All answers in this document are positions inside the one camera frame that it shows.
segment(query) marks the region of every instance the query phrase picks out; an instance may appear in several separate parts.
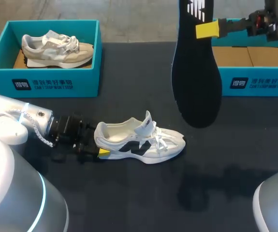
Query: shoe box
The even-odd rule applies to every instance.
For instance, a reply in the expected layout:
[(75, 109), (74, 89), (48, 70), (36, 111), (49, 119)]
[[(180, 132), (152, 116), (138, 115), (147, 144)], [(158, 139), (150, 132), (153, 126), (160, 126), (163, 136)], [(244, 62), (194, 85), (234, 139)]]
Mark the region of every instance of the shoe box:
[[(49, 30), (94, 45), (92, 61), (80, 68), (27, 68), (21, 51), (24, 34)], [(0, 94), (11, 98), (97, 97), (102, 59), (98, 20), (8, 21), (0, 36)]]
[(212, 49), (223, 96), (278, 97), (278, 41), (241, 31), (213, 38)]

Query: concrete floor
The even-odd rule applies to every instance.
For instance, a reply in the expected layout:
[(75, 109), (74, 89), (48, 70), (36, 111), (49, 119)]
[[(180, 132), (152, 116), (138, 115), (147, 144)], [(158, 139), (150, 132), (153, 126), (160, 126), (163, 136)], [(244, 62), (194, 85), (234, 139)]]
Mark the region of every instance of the concrete floor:
[[(264, 0), (214, 0), (215, 17), (244, 17)], [(104, 42), (175, 41), (177, 0), (0, 0), (8, 20), (98, 19)]]

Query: sneaker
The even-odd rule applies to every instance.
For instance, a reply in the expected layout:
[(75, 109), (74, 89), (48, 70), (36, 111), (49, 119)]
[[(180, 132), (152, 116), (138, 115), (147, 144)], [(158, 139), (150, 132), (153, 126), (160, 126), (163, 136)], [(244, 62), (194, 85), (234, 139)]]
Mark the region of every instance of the sneaker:
[(99, 156), (101, 159), (136, 158), (147, 164), (175, 157), (186, 144), (182, 134), (156, 127), (149, 111), (143, 122), (133, 117), (120, 124), (100, 122), (94, 139), (99, 148), (110, 151), (107, 156)]
[(79, 43), (75, 36), (59, 35), (50, 30), (42, 37), (24, 35), (22, 50), (27, 57), (27, 67), (59, 66), (71, 69), (89, 62), (94, 46)]

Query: shoe tongue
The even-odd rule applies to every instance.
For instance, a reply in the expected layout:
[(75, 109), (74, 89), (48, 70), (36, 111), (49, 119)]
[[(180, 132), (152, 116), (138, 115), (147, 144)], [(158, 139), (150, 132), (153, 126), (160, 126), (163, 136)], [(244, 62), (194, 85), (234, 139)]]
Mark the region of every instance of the shoe tongue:
[(64, 42), (60, 40), (59, 37), (59, 34), (53, 32), (52, 30), (49, 30), (48, 33), (42, 37), (43, 46), (46, 45), (48, 41), (58, 45), (64, 44)]
[(146, 111), (145, 120), (142, 122), (140, 126), (134, 129), (134, 132), (138, 135), (142, 136), (150, 136), (154, 130), (152, 116), (149, 111)]

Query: black table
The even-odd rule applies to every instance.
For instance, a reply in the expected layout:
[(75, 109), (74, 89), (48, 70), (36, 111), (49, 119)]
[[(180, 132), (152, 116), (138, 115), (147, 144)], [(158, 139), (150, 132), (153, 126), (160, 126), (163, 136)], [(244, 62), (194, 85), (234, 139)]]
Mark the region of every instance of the black table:
[(174, 49), (174, 43), (105, 43), (99, 97), (23, 99), (108, 123), (143, 120), (150, 110), (158, 126), (188, 140), (184, 155), (157, 165), (134, 159), (80, 165), (74, 155), (57, 164), (29, 142), (28, 155), (42, 157), (33, 165), (68, 203), (69, 232), (258, 231), (252, 196), (278, 172), (278, 98), (224, 98), (213, 126), (191, 128), (171, 89)]

